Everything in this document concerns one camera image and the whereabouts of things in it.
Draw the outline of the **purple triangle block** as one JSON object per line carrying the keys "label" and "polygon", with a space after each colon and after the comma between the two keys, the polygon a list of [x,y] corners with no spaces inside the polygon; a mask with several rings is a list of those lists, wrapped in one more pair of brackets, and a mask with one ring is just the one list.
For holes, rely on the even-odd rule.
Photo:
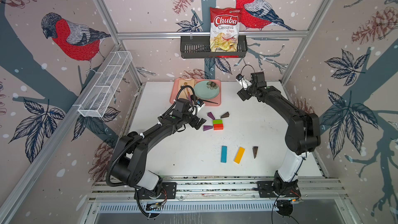
{"label": "purple triangle block", "polygon": [[207,116],[209,118],[211,118],[212,120],[215,120],[215,117],[214,117],[214,115],[211,112],[207,113]]}
{"label": "purple triangle block", "polygon": [[208,130],[211,130],[211,129],[213,129],[212,125],[204,125],[203,126],[203,131],[208,131]]}

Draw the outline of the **green rectangular block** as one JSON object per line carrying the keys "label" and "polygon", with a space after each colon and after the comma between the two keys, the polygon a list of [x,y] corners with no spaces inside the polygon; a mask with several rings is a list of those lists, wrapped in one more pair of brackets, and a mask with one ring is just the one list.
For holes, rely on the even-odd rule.
{"label": "green rectangular block", "polygon": [[213,124],[213,125],[216,125],[216,124],[223,124],[223,121],[222,121],[221,119],[215,119],[215,120],[212,121],[212,124]]}

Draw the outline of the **red rectangular block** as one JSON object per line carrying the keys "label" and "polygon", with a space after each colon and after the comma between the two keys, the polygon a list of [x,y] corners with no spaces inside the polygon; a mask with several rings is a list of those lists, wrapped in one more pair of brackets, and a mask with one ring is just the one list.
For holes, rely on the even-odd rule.
{"label": "red rectangular block", "polygon": [[213,129],[214,130],[223,130],[224,129],[224,125],[223,124],[214,124],[213,125]]}

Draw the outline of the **dark brown triangle block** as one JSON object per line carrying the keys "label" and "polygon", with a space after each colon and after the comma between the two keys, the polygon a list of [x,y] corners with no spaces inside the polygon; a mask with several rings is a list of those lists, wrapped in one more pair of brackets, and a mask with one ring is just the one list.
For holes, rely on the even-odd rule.
{"label": "dark brown triangle block", "polygon": [[254,159],[257,157],[258,149],[259,149],[258,146],[254,146],[254,147],[252,148],[252,152],[253,152]]}
{"label": "dark brown triangle block", "polygon": [[223,119],[223,118],[228,118],[230,116],[230,113],[229,112],[226,112],[226,113],[224,113],[223,115],[221,115],[221,119]]}

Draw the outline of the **teal long block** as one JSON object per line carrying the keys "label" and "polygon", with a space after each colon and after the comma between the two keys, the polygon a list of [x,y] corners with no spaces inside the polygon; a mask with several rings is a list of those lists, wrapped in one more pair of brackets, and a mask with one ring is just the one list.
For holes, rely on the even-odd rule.
{"label": "teal long block", "polygon": [[220,162],[221,163],[226,163],[227,162],[227,153],[228,153],[227,146],[222,146],[221,147],[221,158],[220,158]]}

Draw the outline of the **yellow long block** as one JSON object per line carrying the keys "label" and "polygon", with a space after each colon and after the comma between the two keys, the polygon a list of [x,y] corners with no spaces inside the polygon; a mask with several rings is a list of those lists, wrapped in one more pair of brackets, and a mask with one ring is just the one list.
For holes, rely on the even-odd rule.
{"label": "yellow long block", "polygon": [[239,147],[238,152],[237,152],[237,154],[236,154],[236,156],[235,156],[235,158],[234,158],[234,162],[235,162],[236,164],[240,164],[240,162],[241,162],[241,160],[242,160],[242,158],[243,158],[244,153],[245,153],[245,149],[244,149],[243,147]]}

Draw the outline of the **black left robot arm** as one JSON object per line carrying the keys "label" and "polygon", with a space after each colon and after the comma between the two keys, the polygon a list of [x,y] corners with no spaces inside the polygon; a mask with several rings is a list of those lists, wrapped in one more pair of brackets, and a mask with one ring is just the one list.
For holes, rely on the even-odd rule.
{"label": "black left robot arm", "polygon": [[197,114],[203,106],[192,86],[182,86],[174,103],[153,127],[142,133],[131,132],[118,140],[107,166],[106,184],[145,189],[153,197],[159,196],[163,179],[146,169],[148,153],[165,138],[183,132],[187,125],[192,128],[199,125]]}

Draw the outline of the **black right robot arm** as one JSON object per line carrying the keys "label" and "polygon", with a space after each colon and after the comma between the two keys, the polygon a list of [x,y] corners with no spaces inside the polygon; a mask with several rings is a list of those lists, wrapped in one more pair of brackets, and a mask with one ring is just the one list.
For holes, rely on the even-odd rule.
{"label": "black right robot arm", "polygon": [[275,172],[273,191],[279,197],[290,193],[300,196],[298,172],[307,155],[321,143],[319,117],[297,108],[277,88],[268,86],[263,72],[252,73],[251,80],[238,74],[236,80],[242,86],[237,93],[242,101],[255,97],[258,102],[273,108],[288,124],[285,134],[288,151],[281,167]]}

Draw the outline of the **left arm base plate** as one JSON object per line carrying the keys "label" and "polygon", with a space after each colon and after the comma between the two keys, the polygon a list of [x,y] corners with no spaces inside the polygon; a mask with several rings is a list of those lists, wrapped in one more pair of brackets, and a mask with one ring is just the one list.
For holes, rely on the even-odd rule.
{"label": "left arm base plate", "polygon": [[156,191],[150,191],[145,188],[141,188],[138,191],[138,197],[140,200],[164,200],[164,199],[175,199],[177,192],[176,182],[163,182],[159,193]]}

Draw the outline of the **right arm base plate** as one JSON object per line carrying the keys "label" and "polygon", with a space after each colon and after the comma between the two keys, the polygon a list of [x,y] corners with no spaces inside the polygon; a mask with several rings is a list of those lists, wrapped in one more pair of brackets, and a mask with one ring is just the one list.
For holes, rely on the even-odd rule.
{"label": "right arm base plate", "polygon": [[272,181],[258,181],[257,191],[260,198],[271,197],[285,197],[285,198],[300,198],[301,192],[298,187],[298,180],[292,182],[272,182]]}

